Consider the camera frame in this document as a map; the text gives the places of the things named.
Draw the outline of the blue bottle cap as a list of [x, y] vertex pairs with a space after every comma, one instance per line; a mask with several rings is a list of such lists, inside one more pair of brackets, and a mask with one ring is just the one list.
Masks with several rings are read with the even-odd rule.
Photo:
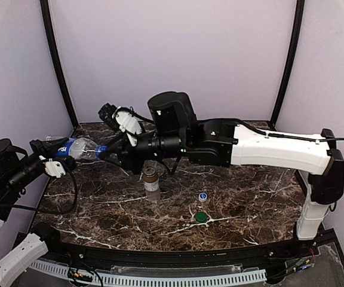
[[200, 202], [205, 202], [208, 199], [208, 195], [206, 193], [199, 193], [198, 194], [198, 200]]

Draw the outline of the green cap coffee bottle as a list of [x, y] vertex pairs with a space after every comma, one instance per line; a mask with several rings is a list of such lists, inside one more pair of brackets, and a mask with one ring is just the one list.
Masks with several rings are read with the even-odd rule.
[[147, 200], [151, 203], [158, 203], [161, 200], [161, 190], [156, 168], [152, 166], [146, 166], [143, 169], [142, 178]]

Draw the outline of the Pepsi label bottle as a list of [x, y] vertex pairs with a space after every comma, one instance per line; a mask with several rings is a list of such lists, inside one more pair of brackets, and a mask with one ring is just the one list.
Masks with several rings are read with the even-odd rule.
[[100, 153], [108, 149], [87, 138], [70, 138], [54, 154], [55, 157], [72, 157], [75, 160], [98, 160]]

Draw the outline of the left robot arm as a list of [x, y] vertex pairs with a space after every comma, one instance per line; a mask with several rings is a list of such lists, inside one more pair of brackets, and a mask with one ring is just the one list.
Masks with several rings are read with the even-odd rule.
[[[32, 140], [32, 154], [14, 146], [10, 139], [0, 139], [0, 230], [12, 209], [39, 212], [39, 209], [17, 204], [25, 195], [26, 187], [41, 175], [60, 178], [71, 174], [76, 167], [75, 160], [66, 156], [56, 157], [59, 148], [68, 138]], [[49, 252], [60, 250], [60, 232], [52, 226], [40, 222], [9, 253], [0, 259], [0, 286], [11, 284], [35, 260]]]

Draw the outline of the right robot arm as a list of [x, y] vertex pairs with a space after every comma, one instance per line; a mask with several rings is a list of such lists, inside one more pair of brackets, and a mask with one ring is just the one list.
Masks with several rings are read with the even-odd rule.
[[135, 174], [147, 160], [186, 157], [205, 166], [258, 165], [293, 169], [308, 174], [307, 195], [295, 238], [312, 240], [327, 209], [344, 192], [344, 158], [333, 132], [298, 135], [262, 130], [237, 118], [197, 119], [189, 96], [166, 91], [148, 100], [154, 130], [143, 128], [145, 117], [133, 109], [105, 104], [100, 119], [119, 133], [100, 158]]

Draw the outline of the blue label water bottle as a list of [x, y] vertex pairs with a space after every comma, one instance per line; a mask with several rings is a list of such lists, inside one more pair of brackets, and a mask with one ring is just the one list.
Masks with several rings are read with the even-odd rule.
[[158, 172], [158, 175], [163, 176], [163, 174], [165, 173], [164, 165], [156, 161], [155, 168], [156, 168], [156, 171]]

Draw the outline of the green bottle cap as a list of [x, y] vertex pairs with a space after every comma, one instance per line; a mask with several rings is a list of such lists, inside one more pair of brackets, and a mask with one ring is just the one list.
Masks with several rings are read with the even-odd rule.
[[205, 212], [197, 212], [195, 214], [195, 220], [199, 223], [205, 223], [208, 220], [208, 216]]

